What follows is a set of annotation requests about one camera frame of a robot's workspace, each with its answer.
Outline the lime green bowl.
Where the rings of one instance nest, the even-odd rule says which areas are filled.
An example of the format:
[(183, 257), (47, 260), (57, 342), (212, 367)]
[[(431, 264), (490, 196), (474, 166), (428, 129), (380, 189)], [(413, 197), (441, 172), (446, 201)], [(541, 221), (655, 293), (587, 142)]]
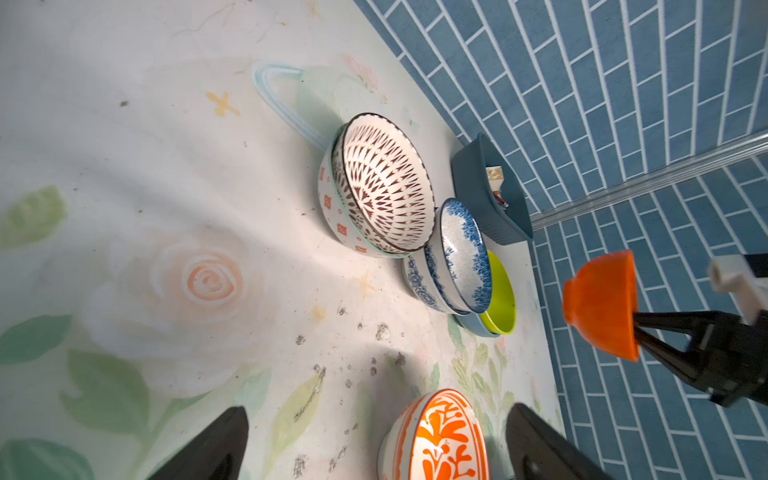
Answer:
[(498, 335), (509, 335), (516, 325), (515, 294), (507, 272), (492, 252), (488, 251), (492, 275), (492, 295), (488, 309), (480, 315), (485, 328)]

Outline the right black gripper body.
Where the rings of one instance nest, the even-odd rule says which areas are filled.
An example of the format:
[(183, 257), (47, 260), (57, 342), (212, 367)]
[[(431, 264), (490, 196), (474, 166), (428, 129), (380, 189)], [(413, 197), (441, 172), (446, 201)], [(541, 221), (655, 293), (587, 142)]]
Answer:
[(742, 398), (767, 403), (767, 313), (752, 324), (729, 313), (704, 313), (704, 333), (697, 339), (700, 370), (693, 381), (710, 400), (729, 407)]

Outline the orange floral bowl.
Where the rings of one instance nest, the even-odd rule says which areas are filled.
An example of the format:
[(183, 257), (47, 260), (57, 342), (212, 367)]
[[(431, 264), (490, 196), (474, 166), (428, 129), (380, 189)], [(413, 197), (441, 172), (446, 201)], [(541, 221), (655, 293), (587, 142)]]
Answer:
[(488, 479), (480, 422), (469, 400), (442, 389), (411, 402), (382, 440), (380, 479)]

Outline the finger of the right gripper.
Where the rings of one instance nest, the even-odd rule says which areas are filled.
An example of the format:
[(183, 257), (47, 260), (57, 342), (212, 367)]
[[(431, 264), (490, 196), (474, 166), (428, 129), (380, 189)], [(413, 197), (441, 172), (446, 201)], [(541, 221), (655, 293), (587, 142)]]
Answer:
[(693, 336), (715, 322), (719, 312), (635, 312), (633, 321), (637, 327), (671, 331)]
[(711, 392), (713, 388), (705, 375), (704, 355), (694, 349), (678, 350), (641, 328), (634, 329), (636, 343), (660, 362), (683, 383), (701, 392)]

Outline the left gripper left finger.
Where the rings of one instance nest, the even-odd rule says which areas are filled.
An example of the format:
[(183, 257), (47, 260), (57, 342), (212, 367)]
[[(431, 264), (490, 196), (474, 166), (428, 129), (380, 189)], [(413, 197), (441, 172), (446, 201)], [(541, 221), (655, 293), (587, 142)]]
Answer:
[(243, 406), (230, 407), (162, 464), (149, 479), (238, 479), (248, 435), (246, 409)]

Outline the plain orange bowl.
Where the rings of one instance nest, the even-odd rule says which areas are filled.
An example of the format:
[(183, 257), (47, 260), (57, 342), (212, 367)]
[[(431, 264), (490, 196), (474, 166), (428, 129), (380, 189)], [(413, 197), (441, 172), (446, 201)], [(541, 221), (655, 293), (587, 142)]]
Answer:
[(638, 311), (634, 256), (630, 250), (590, 260), (563, 289), (566, 323), (592, 347), (637, 361), (633, 314)]

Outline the blue floral bowl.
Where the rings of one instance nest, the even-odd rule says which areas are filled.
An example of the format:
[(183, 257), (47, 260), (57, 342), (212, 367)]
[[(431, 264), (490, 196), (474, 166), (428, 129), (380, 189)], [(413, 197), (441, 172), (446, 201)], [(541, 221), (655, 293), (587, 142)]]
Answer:
[(490, 260), (479, 227), (467, 207), (448, 198), (424, 247), (427, 268), (449, 308), (459, 315), (484, 313), (490, 306)]
[(423, 250), (414, 252), (403, 259), (403, 276), (413, 294), (433, 310), (457, 315), (460, 310), (453, 309), (443, 298), (437, 284), (430, 274)]

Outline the white brown patterned bowl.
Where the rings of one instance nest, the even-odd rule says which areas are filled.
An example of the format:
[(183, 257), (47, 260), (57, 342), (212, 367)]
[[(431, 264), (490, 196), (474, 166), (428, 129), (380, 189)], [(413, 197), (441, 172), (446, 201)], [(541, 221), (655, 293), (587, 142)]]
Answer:
[(426, 245), (436, 223), (432, 183), (397, 125), (374, 112), (354, 116), (338, 132), (330, 165), (342, 209), (373, 247), (407, 256)]

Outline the green patterned white bowl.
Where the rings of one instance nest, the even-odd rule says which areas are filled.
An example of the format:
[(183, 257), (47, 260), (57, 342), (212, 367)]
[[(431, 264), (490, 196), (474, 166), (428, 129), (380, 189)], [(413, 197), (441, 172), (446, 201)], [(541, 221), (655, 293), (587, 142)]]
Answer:
[(339, 127), (334, 133), (333, 140), (325, 151), (318, 174), (318, 199), (326, 223), (338, 241), (355, 253), (374, 258), (399, 259), (406, 257), (406, 253), (390, 253), (371, 243), (357, 229), (346, 212), (332, 174), (332, 152), (341, 132), (342, 128)]

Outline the plain blue bowl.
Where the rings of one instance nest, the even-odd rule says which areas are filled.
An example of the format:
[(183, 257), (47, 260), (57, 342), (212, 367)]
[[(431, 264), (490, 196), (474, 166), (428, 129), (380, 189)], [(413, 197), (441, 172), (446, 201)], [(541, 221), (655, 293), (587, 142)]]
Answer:
[(483, 324), (481, 317), (476, 313), (469, 313), (468, 315), (454, 315), (454, 319), (464, 329), (468, 330), (472, 334), (478, 337), (496, 338), (499, 337), (498, 333), (491, 332)]

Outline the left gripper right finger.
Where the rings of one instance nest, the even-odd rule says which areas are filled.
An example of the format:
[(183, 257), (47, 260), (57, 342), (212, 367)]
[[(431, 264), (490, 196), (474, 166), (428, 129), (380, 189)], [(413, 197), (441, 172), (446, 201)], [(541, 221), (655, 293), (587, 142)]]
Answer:
[(516, 479), (611, 479), (523, 403), (511, 408), (505, 439)]

